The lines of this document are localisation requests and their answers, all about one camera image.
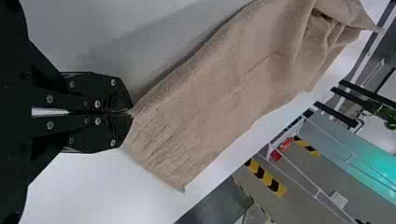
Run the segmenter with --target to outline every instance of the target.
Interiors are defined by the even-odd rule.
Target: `white surface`
[[[193,2],[22,0],[30,37],[58,68],[120,75],[133,93],[248,0]],[[387,2],[363,1],[375,21]],[[346,48],[312,92],[258,120],[186,187],[185,194],[166,187],[120,149],[63,154],[29,187],[21,223],[173,223],[344,77],[369,35],[364,32]]]
[[[378,94],[396,101],[396,73],[388,79]],[[388,130],[384,126],[384,120],[371,116],[364,121],[366,124],[359,133],[359,136],[381,147],[388,153],[396,155],[396,131]]]
[[[348,202],[348,199],[337,191],[332,195],[331,199],[340,208],[344,208]]]

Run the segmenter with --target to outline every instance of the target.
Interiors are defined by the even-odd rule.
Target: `fabric fold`
[[[128,153],[185,187],[255,120],[312,90],[362,29],[377,30],[355,0],[252,2],[137,102]]]

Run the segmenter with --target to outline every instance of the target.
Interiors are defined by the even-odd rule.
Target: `bolt head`
[[[115,139],[111,140],[110,146],[111,146],[111,147],[114,147],[115,145],[116,145],[116,140],[115,140]]]
[[[52,104],[52,103],[53,103],[53,96],[52,96],[52,95],[48,95],[48,96],[46,97],[46,100],[47,100],[47,103],[48,103],[48,104]]]
[[[74,137],[69,137],[69,145],[73,145],[75,142]]]
[[[74,89],[76,87],[76,82],[75,81],[70,81],[69,82],[69,87],[70,87],[70,89]]]
[[[100,101],[96,100],[94,105],[95,105],[95,108],[99,108],[101,106],[101,103],[100,103]]]
[[[100,118],[95,119],[95,124],[100,125],[102,123],[102,120]]]
[[[47,122],[47,129],[52,130],[55,127],[55,123],[53,121]]]

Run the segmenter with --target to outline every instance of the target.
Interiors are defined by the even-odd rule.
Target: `warning tape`
[[[299,147],[305,148],[311,156],[313,156],[315,158],[320,156],[320,152],[319,151],[317,151],[308,142],[304,141],[303,139],[301,139],[297,135],[294,136],[294,143],[297,144]]]
[[[288,191],[288,189],[279,181],[277,181],[268,171],[260,167],[259,163],[253,159],[245,162],[245,166],[253,173],[260,181],[268,187],[276,197],[280,198]]]

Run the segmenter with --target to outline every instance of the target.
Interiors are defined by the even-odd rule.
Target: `black bar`
[[[314,103],[314,106],[316,106],[318,109],[323,110],[324,112],[328,113],[329,115],[343,121],[349,127],[356,128],[359,124],[356,120],[351,119],[351,118],[339,113],[338,111],[335,111],[334,109],[332,109],[320,102]]]
[[[345,86],[345,87],[347,87],[347,88],[350,88],[350,89],[352,89],[353,91],[357,91],[358,93],[363,94],[363,95],[365,95],[365,96],[367,96],[367,97],[370,97],[370,98],[372,98],[373,100],[376,100],[376,101],[378,101],[378,102],[380,102],[380,103],[383,103],[383,104],[385,104],[385,105],[388,105],[388,106],[393,107],[393,108],[396,109],[396,102],[393,102],[393,101],[391,101],[391,100],[388,99],[388,98],[385,98],[385,97],[383,97],[383,96],[380,96],[380,95],[378,95],[378,94],[375,94],[375,93],[373,93],[373,92],[371,92],[371,91],[367,91],[367,90],[365,90],[364,88],[359,87],[359,86],[357,86],[357,85],[354,85],[354,84],[352,84],[352,83],[350,83],[350,82],[347,82],[347,81],[345,81],[345,80],[341,80],[339,84],[340,84],[340,85],[343,85],[343,86]]]
[[[347,100],[350,100],[353,103],[356,103],[356,104],[361,105],[363,107],[365,107],[365,105],[367,103],[366,101],[362,100],[361,98],[359,98],[359,97],[357,97],[355,95],[352,95],[351,93],[348,93],[346,91],[342,91],[342,90],[340,90],[340,89],[338,89],[336,87],[333,87],[331,89],[331,91],[334,92],[335,94],[340,95],[342,97],[345,97]]]

